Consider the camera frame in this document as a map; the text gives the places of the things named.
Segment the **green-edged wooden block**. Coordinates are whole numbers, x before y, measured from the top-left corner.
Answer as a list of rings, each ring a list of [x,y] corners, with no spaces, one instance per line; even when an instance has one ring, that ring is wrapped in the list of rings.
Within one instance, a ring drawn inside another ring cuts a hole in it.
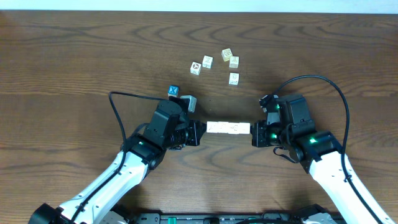
[[[219,121],[217,122],[217,133],[229,133],[229,123],[228,122],[223,122]]]
[[[228,134],[239,134],[239,123],[228,123],[228,128],[227,128],[227,133]]]

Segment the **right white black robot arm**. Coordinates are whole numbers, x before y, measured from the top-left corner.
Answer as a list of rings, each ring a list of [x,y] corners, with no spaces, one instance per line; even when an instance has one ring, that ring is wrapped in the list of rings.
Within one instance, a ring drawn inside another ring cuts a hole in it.
[[[392,223],[360,181],[330,131],[318,131],[302,95],[266,95],[259,104],[267,118],[251,126],[254,147],[287,150],[331,198],[346,223]]]

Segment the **plain small wooden block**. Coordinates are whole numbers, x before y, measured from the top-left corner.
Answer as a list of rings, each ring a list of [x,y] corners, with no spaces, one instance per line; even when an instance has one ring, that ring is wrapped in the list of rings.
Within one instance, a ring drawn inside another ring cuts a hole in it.
[[[206,131],[208,133],[218,133],[218,122],[217,121],[208,121],[206,123]]]

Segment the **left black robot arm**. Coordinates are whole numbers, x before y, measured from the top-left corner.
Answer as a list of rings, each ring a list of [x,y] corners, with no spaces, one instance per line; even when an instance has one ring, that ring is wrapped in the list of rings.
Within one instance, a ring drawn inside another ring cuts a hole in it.
[[[124,140],[113,163],[87,188],[53,208],[42,204],[30,223],[99,223],[130,189],[140,184],[163,160],[167,150],[198,146],[206,125],[191,120],[197,100],[191,95],[159,101],[142,134]]]

